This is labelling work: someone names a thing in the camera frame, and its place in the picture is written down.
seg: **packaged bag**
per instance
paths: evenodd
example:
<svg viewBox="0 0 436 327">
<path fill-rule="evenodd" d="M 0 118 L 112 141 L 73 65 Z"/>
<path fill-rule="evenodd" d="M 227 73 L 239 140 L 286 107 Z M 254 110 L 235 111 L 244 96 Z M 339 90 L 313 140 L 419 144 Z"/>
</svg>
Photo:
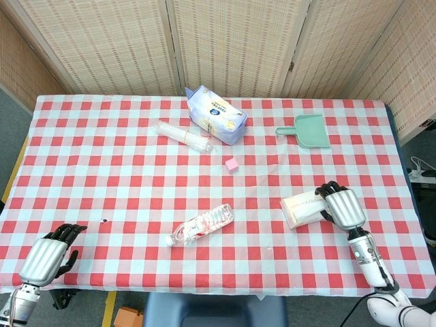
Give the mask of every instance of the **packaged bag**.
<svg viewBox="0 0 436 327">
<path fill-rule="evenodd" d="M 201 85 L 195 91 L 185 88 L 189 116 L 209 134 L 233 145 L 245 133 L 247 114 Z"/>
</svg>

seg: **woven panel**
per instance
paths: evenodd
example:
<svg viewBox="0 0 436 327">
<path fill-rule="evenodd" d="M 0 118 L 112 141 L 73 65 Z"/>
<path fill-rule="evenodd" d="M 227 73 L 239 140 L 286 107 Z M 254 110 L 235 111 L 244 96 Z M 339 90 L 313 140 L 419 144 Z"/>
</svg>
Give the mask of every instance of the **woven panel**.
<svg viewBox="0 0 436 327">
<path fill-rule="evenodd" d="M 157 0 L 20 0 L 83 93 L 174 95 Z"/>
<path fill-rule="evenodd" d="M 223 96 L 279 95 L 305 0 L 173 2 L 187 87 L 204 84 Z"/>
<path fill-rule="evenodd" d="M 436 2 L 405 1 L 348 95 L 389 104 L 402 142 L 436 113 L 435 31 Z"/>
<path fill-rule="evenodd" d="M 65 92 L 1 10 L 0 84 L 30 110 L 38 95 Z"/>
<path fill-rule="evenodd" d="M 313 4 L 313 16 L 307 19 L 313 24 L 298 42 L 298 58 L 282 94 L 336 98 L 400 2 L 330 0 Z"/>
</svg>

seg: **yellow tape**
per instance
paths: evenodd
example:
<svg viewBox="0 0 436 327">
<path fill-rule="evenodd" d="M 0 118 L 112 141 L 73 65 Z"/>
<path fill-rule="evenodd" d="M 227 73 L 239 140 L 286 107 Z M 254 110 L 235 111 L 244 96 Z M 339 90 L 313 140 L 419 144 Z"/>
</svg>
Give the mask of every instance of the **yellow tape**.
<svg viewBox="0 0 436 327">
<path fill-rule="evenodd" d="M 5 188 L 5 193 L 3 193 L 3 197 L 1 198 L 1 201 L 3 203 L 6 203 L 6 200 L 9 197 L 9 193 L 11 192 L 12 183 L 14 182 L 16 173 L 18 172 L 18 169 L 20 167 L 22 158 L 25 155 L 26 145 L 27 145 L 27 136 L 26 136 L 26 139 L 25 139 L 24 143 L 22 144 L 20 154 L 18 155 L 18 158 L 15 161 L 15 166 L 14 166 L 14 169 L 12 170 L 11 176 L 9 177 L 9 181 L 7 182 L 7 185 L 6 185 L 6 188 Z"/>
<path fill-rule="evenodd" d="M 116 291 L 109 291 L 106 298 L 106 308 L 104 309 L 102 327 L 110 327 L 112 323 L 112 315 L 114 314 L 116 299 Z"/>
</svg>

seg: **bottle cap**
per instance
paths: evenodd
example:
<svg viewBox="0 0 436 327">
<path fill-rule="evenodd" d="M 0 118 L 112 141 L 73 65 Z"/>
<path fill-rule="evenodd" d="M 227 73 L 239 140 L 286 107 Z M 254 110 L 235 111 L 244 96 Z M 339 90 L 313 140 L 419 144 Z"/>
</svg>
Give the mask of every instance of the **bottle cap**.
<svg viewBox="0 0 436 327">
<path fill-rule="evenodd" d="M 174 239 L 172 238 L 172 235 L 167 235 L 165 236 L 165 243 L 167 244 L 167 246 L 172 247 L 174 244 L 176 244 L 174 242 Z"/>
</svg>

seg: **green dustpan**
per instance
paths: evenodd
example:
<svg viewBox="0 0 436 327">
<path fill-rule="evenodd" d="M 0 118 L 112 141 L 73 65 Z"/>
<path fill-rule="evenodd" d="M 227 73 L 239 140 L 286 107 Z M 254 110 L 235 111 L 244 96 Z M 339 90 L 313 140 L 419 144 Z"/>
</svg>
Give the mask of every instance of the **green dustpan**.
<svg viewBox="0 0 436 327">
<path fill-rule="evenodd" d="M 295 135 L 302 148 L 330 148 L 324 120 L 321 114 L 302 114 L 295 117 L 295 126 L 278 127 L 277 135 Z"/>
</svg>

